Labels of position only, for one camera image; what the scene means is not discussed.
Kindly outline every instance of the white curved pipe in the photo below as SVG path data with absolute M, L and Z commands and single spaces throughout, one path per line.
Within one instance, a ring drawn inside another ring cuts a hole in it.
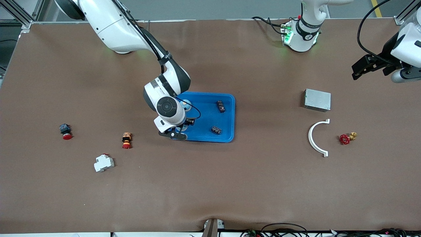
M 322 154 L 323 154 L 323 157 L 327 157 L 327 156 L 328 156 L 328 151 L 325 151 L 325 150 L 321 149 L 320 147 L 318 147 L 318 146 L 315 144 L 315 142 L 314 142 L 314 140 L 313 140 L 313 129 L 314 129 L 317 125 L 319 125 L 319 124 L 328 124 L 328 123 L 330 123 L 330 119 L 326 119 L 326 121 L 320 121 L 320 122 L 318 122 L 318 123 L 315 123 L 315 124 L 314 124 L 314 125 L 310 128 L 310 131 L 309 131 L 309 142 L 310 142 L 310 144 L 312 145 L 312 147 L 313 147 L 316 151 L 318 151 L 318 152 L 322 153 Z

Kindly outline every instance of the cable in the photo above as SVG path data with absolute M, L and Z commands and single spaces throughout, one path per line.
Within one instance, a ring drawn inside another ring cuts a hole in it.
M 17 40 L 0 40 L 0 42 L 6 42 L 6 41 L 15 41 L 15 42 L 18 42 Z
M 269 24 L 270 26 L 272 26 L 272 29 L 273 29 L 276 33 L 278 33 L 278 34 L 280 34 L 280 35 L 286 35 L 286 33 L 282 33 L 282 32 L 277 31 L 277 30 L 275 29 L 275 27 L 281 27 L 281 25 L 278 25 L 278 24 L 273 24 L 273 23 L 272 23 L 272 21 L 270 20 L 270 17 L 268 17 L 268 18 L 267 18 L 267 20 L 265 20 L 265 19 L 263 19 L 263 18 L 261 18 L 261 17 L 259 17 L 259 16 L 254 16 L 254 17 L 252 17 L 252 19 L 259 19 L 259 20 L 262 20 L 264 23 Z
M 355 232 L 349 233 L 346 231 L 337 231 L 337 234 L 335 235 L 335 237 L 338 237 L 339 235 L 341 235 L 341 237 L 370 237 L 371 235 L 376 235 L 376 236 L 381 237 L 383 234 L 388 234 L 393 237 L 407 237 L 407 234 L 409 234 L 411 237 L 416 237 L 416 236 L 421 235 L 421 231 L 410 231 L 407 233 L 403 229 L 394 229 L 394 228 L 381 229 L 374 232 L 355 231 Z
M 415 2 L 416 0 L 413 0 L 410 4 L 408 4 L 408 6 L 406 6 L 406 8 L 405 9 L 403 9 L 402 10 L 402 12 L 401 13 L 399 13 L 399 15 L 396 17 L 396 19 L 397 18 L 399 18 L 400 17 L 400 15 L 402 15 L 405 11 L 406 11 L 406 9 L 408 9 L 414 2 Z
M 306 237 L 309 237 L 309 232 L 307 231 L 307 229 L 306 229 L 306 228 L 304 228 L 304 227 L 302 227 L 302 226 L 300 226 L 300 225 L 297 225 L 297 224 L 293 224 L 293 223 L 285 223 L 285 222 L 279 222 L 279 223 L 267 224 L 267 225 L 263 226 L 263 227 L 262 227 L 262 229 L 261 229 L 260 231 L 261 231 L 261 232 L 263 232 L 263 230 L 264 230 L 266 227 L 269 227 L 269 226 L 278 226 L 278 225 L 297 226 L 297 227 L 299 227 L 299 228 L 303 229 L 303 230 L 304 230 L 304 232 L 302 232 L 302 231 L 296 231 L 296 230 L 294 230 L 294 229 L 290 229 L 290 228 L 286 228 L 286 229 L 276 229 L 276 230 L 274 230 L 274 232 L 279 233 L 279 230 L 283 230 L 283 231 L 285 231 L 285 232 L 289 231 L 289 234 L 294 234 L 294 232 L 295 232 L 295 233 L 302 233 L 302 234 L 305 234 L 305 235 L 306 235 Z
M 418 4 L 415 4 L 415 6 L 411 9 L 411 10 L 409 10 L 403 17 L 402 17 L 402 19 L 405 19 L 405 17 L 407 16 L 407 15 L 409 15 L 409 13 L 411 13 L 415 8 L 419 8 L 420 7 L 420 5 L 421 5 L 421 2 L 419 2 Z
M 254 16 L 254 17 L 252 17 L 252 19 L 259 19 L 259 20 L 263 21 L 263 22 L 264 22 L 264 23 L 266 23 L 266 24 L 273 25 L 273 26 L 276 26 L 276 27 L 281 27 L 281 25 L 278 25 L 278 24 L 271 24 L 271 23 L 267 22 L 265 19 L 263 19 L 263 18 L 261 18 L 261 17 L 259 17 L 259 16 Z
M 196 118 L 193 118 L 193 119 L 199 119 L 199 118 L 202 116 L 202 113 L 200 112 L 200 110 L 199 110 L 196 106 L 194 106 L 194 105 L 192 105 L 192 104 L 190 104 L 190 103 L 186 102 L 185 100 L 182 100 L 182 99 L 180 99 L 180 98 L 178 98 L 178 97 L 176 97 L 176 99 L 178 99 L 180 102 L 182 101 L 182 102 L 184 102 L 184 103 L 186 103 L 186 104 L 188 104 L 188 105 L 192 106 L 193 108 L 195 108 L 195 110 L 197 110 L 197 111 L 199 112 L 199 116 L 198 116 L 198 117 L 196 117 Z
M 161 56 L 159 55 L 157 49 L 155 48 L 155 46 L 152 44 L 152 42 L 150 41 L 150 39 L 140 30 L 141 26 L 139 26 L 136 22 L 136 20 L 133 18 L 133 16 L 130 14 L 130 11 L 127 11 L 125 9 L 123 9 L 123 7 L 118 4 L 116 2 L 117 0 L 112 0 L 112 2 L 114 3 L 114 5 L 120 10 L 120 12 L 124 15 L 124 17 L 131 23 L 131 25 L 136 29 L 136 31 L 143 37 L 143 39 L 145 39 L 145 41 L 148 43 L 149 47 L 151 47 L 153 53 L 155 54 L 155 56 L 158 58 L 158 61 L 161 60 Z M 161 73 L 164 73 L 164 66 L 161 65 Z
M 275 29 L 275 27 L 273 26 L 272 22 L 270 21 L 270 18 L 269 18 L 269 17 L 267 18 L 267 20 L 269 21 L 270 26 L 272 26 L 272 29 L 273 29 L 276 33 L 278 33 L 278 34 L 280 34 L 280 35 L 287 35 L 286 33 L 282 33 L 282 32 L 280 32 L 280 31 L 277 31 L 277 30 Z
M 395 65 L 395 66 L 399 66 L 399 64 L 395 64 L 395 63 L 392 63 L 391 61 L 389 61 L 389 60 L 386 60 L 386 59 L 384 59 L 384 58 L 382 58 L 382 57 L 380 57 L 379 55 L 377 55 L 377 54 L 375 54 L 375 53 L 373 53 L 373 52 L 371 52 L 370 50 L 368 50 L 368 49 L 366 49 L 364 46 L 362 46 L 362 43 L 361 43 L 361 41 L 360 41 L 360 33 L 361 33 L 361 27 L 362 27 L 362 24 L 365 22 L 365 20 L 368 18 L 368 16 L 374 11 L 374 10 L 376 10 L 378 7 L 380 7 L 381 5 L 383 5 L 383 4 L 385 4 L 385 3 L 387 3 L 387 2 L 389 2 L 390 0 L 384 0 L 383 2 L 381 2 L 381 3 L 379 3 L 379 4 L 377 4 L 375 7 L 373 7 L 364 17 L 363 17 L 363 19 L 362 19 L 362 21 L 361 21 L 361 23 L 360 23 L 360 26 L 358 27 L 358 31 L 357 31 L 357 42 L 358 42 L 358 45 L 360 46 L 360 48 L 362 49 L 362 50 L 364 50 L 365 52 L 367 52 L 367 53 L 369 53 L 369 54 L 371 54 L 372 56 L 374 56 L 374 57 L 376 57 L 377 59 L 380 59 L 381 61 L 383 61 L 383 62 L 385 62 L 385 63 L 387 63 L 387 64 L 390 64 L 390 65 Z

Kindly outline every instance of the plastic tray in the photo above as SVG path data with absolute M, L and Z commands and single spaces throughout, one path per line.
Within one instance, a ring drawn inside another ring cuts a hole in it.
M 187 135 L 187 141 L 201 141 L 214 143 L 229 143 L 234 139 L 235 122 L 235 98 L 231 94 L 185 92 L 178 96 L 182 100 L 190 100 L 197 107 L 202 116 L 189 126 L 183 133 Z M 219 112 L 216 102 L 224 103 L 225 112 Z M 199 116 L 195 108 L 187 112 L 188 118 Z M 222 129 L 221 134 L 211 131 L 212 126 Z

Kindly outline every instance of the silver metal box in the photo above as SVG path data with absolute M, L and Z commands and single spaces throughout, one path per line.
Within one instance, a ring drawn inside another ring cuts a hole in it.
M 330 110 L 330 93 L 306 89 L 304 91 L 304 108 L 327 112 Z

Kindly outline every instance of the black clamp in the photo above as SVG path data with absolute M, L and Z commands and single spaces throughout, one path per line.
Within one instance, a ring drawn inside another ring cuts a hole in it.
M 175 128 L 172 128 L 172 129 L 169 129 L 165 132 L 159 132 L 158 131 L 158 134 L 159 134 L 159 136 L 169 137 L 171 139 L 185 141 L 187 139 L 187 135 L 182 133 L 184 125 L 193 126 L 194 124 L 195 124 L 194 118 L 187 118 L 186 121 L 182 125 L 179 125 L 179 126 L 177 126 Z
M 173 58 L 173 56 L 171 55 L 170 52 L 167 51 L 167 54 L 164 55 L 163 58 L 161 58 L 160 60 L 158 60 L 159 64 L 161 66 L 163 66 L 165 63 L 167 63 L 168 61 L 170 61 Z

